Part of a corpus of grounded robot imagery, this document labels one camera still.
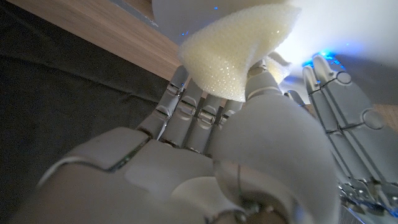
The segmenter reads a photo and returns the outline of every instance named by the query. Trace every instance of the wooden surface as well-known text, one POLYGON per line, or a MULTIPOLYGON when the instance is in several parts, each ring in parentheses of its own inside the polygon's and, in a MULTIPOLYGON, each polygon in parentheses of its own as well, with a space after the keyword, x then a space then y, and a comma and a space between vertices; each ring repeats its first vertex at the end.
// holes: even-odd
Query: wooden surface
MULTIPOLYGON (((8 1, 162 78, 180 65, 176 44, 109 0, 8 1)), ((150 3, 129 2, 142 11, 150 3)))
MULTIPOLYGON (((309 112, 314 116, 315 111, 312 105, 306 106, 309 112)), ((398 133, 398 106, 397 105, 374 105, 374 109, 381 114, 384 121, 395 132, 398 133)))

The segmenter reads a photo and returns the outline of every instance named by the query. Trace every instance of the dark fabric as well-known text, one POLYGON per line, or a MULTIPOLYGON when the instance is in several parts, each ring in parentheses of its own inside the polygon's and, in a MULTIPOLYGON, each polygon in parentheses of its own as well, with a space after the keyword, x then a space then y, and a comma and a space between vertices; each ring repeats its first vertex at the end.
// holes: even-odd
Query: dark fabric
POLYGON ((41 18, 0 2, 0 222, 66 152, 135 128, 167 81, 41 18))

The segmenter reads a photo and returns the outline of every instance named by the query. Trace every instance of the white robotic hand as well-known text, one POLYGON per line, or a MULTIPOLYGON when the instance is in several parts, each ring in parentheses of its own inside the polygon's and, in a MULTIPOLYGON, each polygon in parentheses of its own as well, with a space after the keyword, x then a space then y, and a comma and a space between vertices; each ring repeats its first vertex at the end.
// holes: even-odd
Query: white robotic hand
POLYGON ((343 68, 317 55, 313 68, 303 69, 310 101, 333 145, 341 199, 362 223, 397 223, 398 135, 343 68))
POLYGON ((76 147, 12 223, 337 223, 328 136, 263 62, 248 76, 244 108, 219 110, 178 68, 137 130, 76 147))

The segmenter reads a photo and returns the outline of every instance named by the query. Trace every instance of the yellow foam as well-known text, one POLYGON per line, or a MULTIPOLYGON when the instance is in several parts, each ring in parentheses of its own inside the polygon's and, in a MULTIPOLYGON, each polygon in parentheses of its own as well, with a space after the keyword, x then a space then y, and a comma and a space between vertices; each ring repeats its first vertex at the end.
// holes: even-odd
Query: yellow foam
POLYGON ((299 13, 299 8, 281 4, 243 9, 193 34, 178 57, 201 89, 244 102, 250 67, 288 36, 299 13))

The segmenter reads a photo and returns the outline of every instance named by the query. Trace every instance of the robot finger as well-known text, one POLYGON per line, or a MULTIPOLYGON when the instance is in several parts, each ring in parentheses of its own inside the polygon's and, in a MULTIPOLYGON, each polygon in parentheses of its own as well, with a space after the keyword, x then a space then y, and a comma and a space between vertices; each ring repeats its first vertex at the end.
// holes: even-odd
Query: robot finger
POLYGON ((178 100, 184 90, 188 72, 183 66, 179 66, 173 78, 167 85, 159 104, 155 110, 138 126, 137 130, 145 132, 151 138, 158 140, 163 133, 167 121, 172 116, 178 100))
POLYGON ((203 90, 201 90, 198 85, 191 80, 178 103, 173 116, 167 123, 167 127, 160 138, 160 141, 170 144, 173 147, 182 147, 192 119, 198 109, 202 93, 203 90))
POLYGON ((203 154, 216 121, 216 115, 220 108, 222 98, 207 95, 198 117, 193 120, 192 129, 184 145, 189 149, 203 154))

